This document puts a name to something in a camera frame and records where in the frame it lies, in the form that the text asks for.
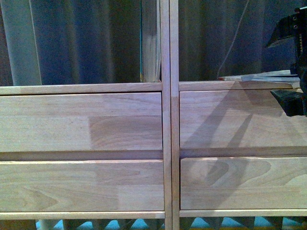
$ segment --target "book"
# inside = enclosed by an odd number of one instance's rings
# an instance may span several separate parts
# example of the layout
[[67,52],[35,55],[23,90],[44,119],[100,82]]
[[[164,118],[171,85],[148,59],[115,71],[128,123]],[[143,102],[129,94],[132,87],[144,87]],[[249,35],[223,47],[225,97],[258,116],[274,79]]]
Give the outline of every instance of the book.
[[161,81],[160,0],[141,0],[141,82]]
[[220,81],[265,81],[276,83],[288,83],[292,87],[299,88],[300,79],[296,74],[291,74],[290,70],[280,70],[272,72],[263,72],[257,74],[246,74],[236,76],[219,77]]

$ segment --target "curtain fold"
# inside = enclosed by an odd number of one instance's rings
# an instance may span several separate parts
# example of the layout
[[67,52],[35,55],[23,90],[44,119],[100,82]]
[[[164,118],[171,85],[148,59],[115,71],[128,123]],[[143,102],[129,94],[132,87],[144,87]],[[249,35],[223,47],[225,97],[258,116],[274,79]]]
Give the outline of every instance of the curtain fold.
[[138,0],[31,0],[42,83],[139,82]]

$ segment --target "vertical wooden post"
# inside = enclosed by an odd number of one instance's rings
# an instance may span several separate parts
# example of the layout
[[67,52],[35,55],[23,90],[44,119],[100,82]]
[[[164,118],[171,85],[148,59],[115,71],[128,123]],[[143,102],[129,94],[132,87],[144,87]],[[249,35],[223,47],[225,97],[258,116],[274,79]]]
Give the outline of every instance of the vertical wooden post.
[[179,229],[179,27],[178,0],[170,0],[170,69],[171,69],[171,130],[172,130],[172,196],[173,228]]
[[172,230],[169,0],[160,2],[165,230]]

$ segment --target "wooden frame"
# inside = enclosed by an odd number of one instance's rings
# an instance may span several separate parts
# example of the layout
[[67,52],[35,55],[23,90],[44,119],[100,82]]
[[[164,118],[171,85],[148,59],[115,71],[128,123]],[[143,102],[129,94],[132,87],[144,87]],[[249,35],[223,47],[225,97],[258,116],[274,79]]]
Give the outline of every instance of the wooden frame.
[[[92,147],[89,149],[79,148],[77,151],[68,149],[58,149],[56,146],[54,149],[35,149],[35,153],[31,153],[32,149],[11,149],[10,145],[7,145],[7,149],[4,149],[4,152],[1,154],[1,160],[18,160],[23,159],[26,161],[33,161],[33,165],[42,164],[43,160],[52,161],[52,160],[62,160],[62,161],[79,161],[79,160],[104,160],[104,161],[135,161],[139,159],[140,161],[163,161],[163,168],[159,169],[160,173],[163,173],[163,186],[164,186],[164,210],[152,210],[145,211],[143,208],[135,211],[86,211],[86,212],[76,212],[76,211],[39,211],[39,212],[1,212],[0,219],[165,219],[165,229],[172,229],[172,179],[171,179],[171,124],[170,124],[170,59],[169,59],[169,1],[162,0],[161,5],[161,43],[162,43],[162,83],[119,83],[119,84],[96,84],[96,85],[59,85],[59,86],[24,86],[24,87],[0,87],[0,98],[13,98],[16,97],[19,99],[30,98],[31,96],[39,100],[39,98],[44,98],[45,96],[72,96],[78,97],[83,95],[92,95],[95,97],[97,94],[110,93],[110,95],[130,95],[130,93],[144,93],[148,95],[149,98],[153,98],[151,93],[161,93],[163,96],[163,101],[160,104],[160,119],[163,126],[163,135],[160,136],[161,142],[163,138],[163,146],[157,146],[154,149],[150,150],[145,148],[138,148],[137,145],[134,145],[136,148],[130,149],[125,146],[118,146],[116,149],[99,149],[98,151],[94,150]],[[46,106],[48,103],[42,103],[41,106]],[[83,159],[80,157],[82,154],[89,153]]]

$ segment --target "wooden cabinet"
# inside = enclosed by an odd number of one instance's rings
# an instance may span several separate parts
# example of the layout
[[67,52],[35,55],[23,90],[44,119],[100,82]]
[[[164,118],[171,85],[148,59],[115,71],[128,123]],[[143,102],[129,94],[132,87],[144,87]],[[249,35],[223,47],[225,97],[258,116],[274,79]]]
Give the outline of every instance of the wooden cabinet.
[[1,97],[0,151],[162,150],[160,92]]
[[163,211],[163,161],[3,161],[0,212]]
[[306,118],[270,93],[287,87],[179,84],[180,217],[306,215]]
[[170,222],[162,93],[161,83],[0,88],[0,218]]
[[307,207],[307,158],[184,158],[181,209]]

